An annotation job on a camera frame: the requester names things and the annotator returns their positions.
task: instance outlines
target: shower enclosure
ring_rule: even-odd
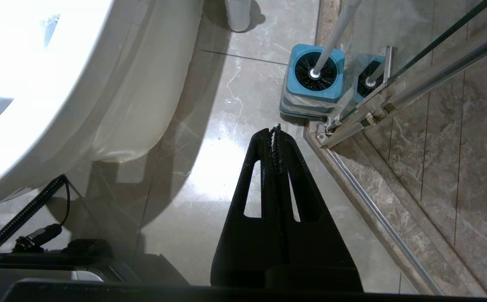
[[[422,294],[487,296],[487,0],[363,0],[338,48],[307,141]]]

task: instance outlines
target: toilet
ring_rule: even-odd
[[[146,154],[178,105],[202,0],[0,0],[0,201]]]

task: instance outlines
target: toilet brush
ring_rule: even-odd
[[[361,0],[348,0],[326,46],[296,44],[285,74],[280,111],[284,115],[322,118],[343,93],[345,54],[335,49]]]

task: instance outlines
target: white cylindrical container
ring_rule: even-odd
[[[227,21],[235,32],[243,32],[251,25],[251,0],[225,0]]]

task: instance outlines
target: white toilet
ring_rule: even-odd
[[[127,161],[178,104],[202,0],[0,0],[0,201]]]

